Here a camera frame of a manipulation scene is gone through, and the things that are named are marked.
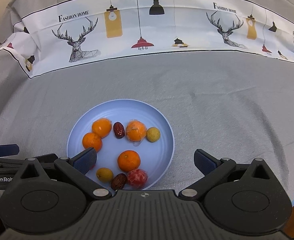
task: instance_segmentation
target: blue gripper pad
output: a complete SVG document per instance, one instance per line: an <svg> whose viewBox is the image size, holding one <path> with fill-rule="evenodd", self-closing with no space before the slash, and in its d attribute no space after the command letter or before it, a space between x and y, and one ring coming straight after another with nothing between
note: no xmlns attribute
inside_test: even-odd
<svg viewBox="0 0 294 240"><path fill-rule="evenodd" d="M17 155L19 150L19 146L16 144L0 145L0 157Z"/></svg>
<svg viewBox="0 0 294 240"><path fill-rule="evenodd" d="M221 164L221 161L207 152L197 149L194 153L194 164L206 176L216 169Z"/></svg>
<svg viewBox="0 0 294 240"><path fill-rule="evenodd" d="M93 147L85 149L69 160L69 164L82 174L91 170L97 162L97 153Z"/></svg>

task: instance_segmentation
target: red fruit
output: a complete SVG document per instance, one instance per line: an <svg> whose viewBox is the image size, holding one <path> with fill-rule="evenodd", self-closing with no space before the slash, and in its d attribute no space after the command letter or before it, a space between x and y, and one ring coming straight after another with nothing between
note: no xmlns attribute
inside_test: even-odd
<svg viewBox="0 0 294 240"><path fill-rule="evenodd" d="M138 188L141 188L143 185L145 185L148 179L148 176L144 170L135 169L128 172L127 179L128 179L128 183L132 187L138 189Z"/></svg>

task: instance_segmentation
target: screw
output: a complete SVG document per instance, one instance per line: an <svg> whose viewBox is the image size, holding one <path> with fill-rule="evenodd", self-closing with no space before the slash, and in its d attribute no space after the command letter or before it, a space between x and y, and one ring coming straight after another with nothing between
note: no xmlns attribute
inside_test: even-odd
<svg viewBox="0 0 294 240"><path fill-rule="evenodd" d="M93 194L97 197L105 197L109 194L109 191L105 188L97 188L93 191Z"/></svg>
<svg viewBox="0 0 294 240"><path fill-rule="evenodd" d="M185 197L194 197L197 195L197 191L192 188L186 188L182 190L182 195Z"/></svg>

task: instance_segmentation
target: yellow fruit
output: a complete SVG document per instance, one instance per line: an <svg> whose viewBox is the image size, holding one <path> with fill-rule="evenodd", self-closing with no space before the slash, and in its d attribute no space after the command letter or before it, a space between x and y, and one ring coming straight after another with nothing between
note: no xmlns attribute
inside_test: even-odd
<svg viewBox="0 0 294 240"><path fill-rule="evenodd" d="M111 182L112 179L114 178L114 174L112 170L108 168L98 169L96 172L96 176L103 183Z"/></svg>
<svg viewBox="0 0 294 240"><path fill-rule="evenodd" d="M156 127L150 127L147 130L147 140L150 142L156 142L160 138L160 131Z"/></svg>

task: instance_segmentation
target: gray tablecloth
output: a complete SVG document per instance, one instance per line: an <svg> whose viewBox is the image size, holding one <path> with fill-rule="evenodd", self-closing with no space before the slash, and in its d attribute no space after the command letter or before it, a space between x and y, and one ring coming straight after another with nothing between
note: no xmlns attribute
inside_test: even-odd
<svg viewBox="0 0 294 240"><path fill-rule="evenodd" d="M62 0L14 0L0 41L15 18ZM294 0L252 0L294 22ZM195 149L250 163L262 157L294 203L294 63L232 51L181 52L106 60L28 79L0 51L0 144L18 158L66 154L80 116L116 98L145 101L169 120L175 154L151 189L180 191L202 177Z"/></svg>

